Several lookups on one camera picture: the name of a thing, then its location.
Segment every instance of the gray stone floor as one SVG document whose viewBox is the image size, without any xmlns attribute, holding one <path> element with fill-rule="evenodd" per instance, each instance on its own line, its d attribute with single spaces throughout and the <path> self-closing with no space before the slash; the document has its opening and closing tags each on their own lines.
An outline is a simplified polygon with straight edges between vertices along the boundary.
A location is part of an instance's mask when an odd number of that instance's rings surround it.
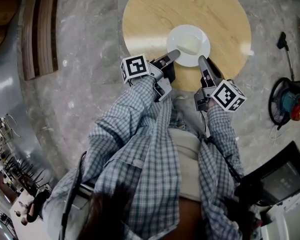
<svg viewBox="0 0 300 240">
<path fill-rule="evenodd" d="M 119 69 L 121 58 L 129 55 L 122 37 L 127 1 L 58 0 L 59 70 L 32 85 L 52 140 L 49 145 L 55 145 L 57 159 L 66 168 L 73 167 L 87 149 L 87 135 L 95 119 L 127 88 Z M 275 81 L 290 77 L 286 54 L 276 47 L 281 31 L 287 34 L 295 77 L 300 80 L 300 0 L 239 2 L 250 22 L 254 55 L 234 79 L 248 100 L 233 115 L 232 125 L 248 173 L 291 140 L 300 148 L 300 122 L 289 122 L 275 134 L 267 109 Z M 193 102 L 192 93 L 183 95 Z"/>
</svg>

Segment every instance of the checkered sleeve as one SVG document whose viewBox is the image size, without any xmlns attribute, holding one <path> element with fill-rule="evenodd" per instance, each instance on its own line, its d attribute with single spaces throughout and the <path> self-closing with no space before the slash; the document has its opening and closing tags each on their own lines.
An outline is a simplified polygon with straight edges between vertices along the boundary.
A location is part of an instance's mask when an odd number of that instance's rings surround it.
<svg viewBox="0 0 300 240">
<path fill-rule="evenodd" d="M 106 162 L 136 133 L 142 115 L 154 103 L 155 79 L 143 77 L 95 122 L 88 137 L 89 148 L 84 161 L 83 180 L 97 177 Z"/>
<path fill-rule="evenodd" d="M 236 134 L 231 126 L 231 119 L 227 112 L 217 104 L 208 110 L 208 127 L 217 148 L 236 172 L 243 177 L 244 170 L 240 161 Z"/>
</svg>

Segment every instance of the red vacuum part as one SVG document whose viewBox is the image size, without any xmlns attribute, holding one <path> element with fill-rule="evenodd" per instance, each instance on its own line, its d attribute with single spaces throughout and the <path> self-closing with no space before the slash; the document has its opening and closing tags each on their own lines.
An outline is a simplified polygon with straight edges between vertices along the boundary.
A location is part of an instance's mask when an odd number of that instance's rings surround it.
<svg viewBox="0 0 300 240">
<path fill-rule="evenodd" d="M 299 121 L 300 120 L 300 98 L 298 99 L 298 103 L 294 105 L 290 117 L 294 121 Z"/>
</svg>

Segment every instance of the plaid shirt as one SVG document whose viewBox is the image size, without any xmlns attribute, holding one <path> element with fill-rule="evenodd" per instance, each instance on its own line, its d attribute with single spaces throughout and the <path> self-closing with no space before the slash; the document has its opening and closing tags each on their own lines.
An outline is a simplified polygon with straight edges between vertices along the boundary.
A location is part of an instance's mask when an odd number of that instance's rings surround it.
<svg viewBox="0 0 300 240">
<path fill-rule="evenodd" d="M 97 178 L 96 193 L 114 192 L 123 183 L 134 192 L 125 223 L 126 239 L 160 239 L 179 223 L 181 173 L 176 146 L 169 134 L 172 101 L 155 103 L 152 77 L 126 90 L 95 122 L 83 163 L 82 181 Z M 236 136 L 227 113 L 219 106 L 208 111 L 215 145 L 243 176 Z M 198 154 L 201 213 L 208 239 L 240 239 L 222 200 L 233 198 L 235 183 L 228 166 L 212 144 L 203 140 Z M 65 199 L 74 177 L 70 171 L 54 188 L 47 204 Z"/>
</svg>

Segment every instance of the black monitor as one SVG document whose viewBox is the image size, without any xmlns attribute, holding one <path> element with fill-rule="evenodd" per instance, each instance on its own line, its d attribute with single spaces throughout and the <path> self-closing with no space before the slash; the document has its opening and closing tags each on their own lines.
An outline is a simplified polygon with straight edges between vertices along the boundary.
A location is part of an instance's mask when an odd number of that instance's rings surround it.
<svg viewBox="0 0 300 240">
<path fill-rule="evenodd" d="M 261 182 L 262 194 L 257 203 L 273 206 L 300 192 L 300 151 L 294 141 L 267 163 L 241 180 L 240 193 Z"/>
</svg>

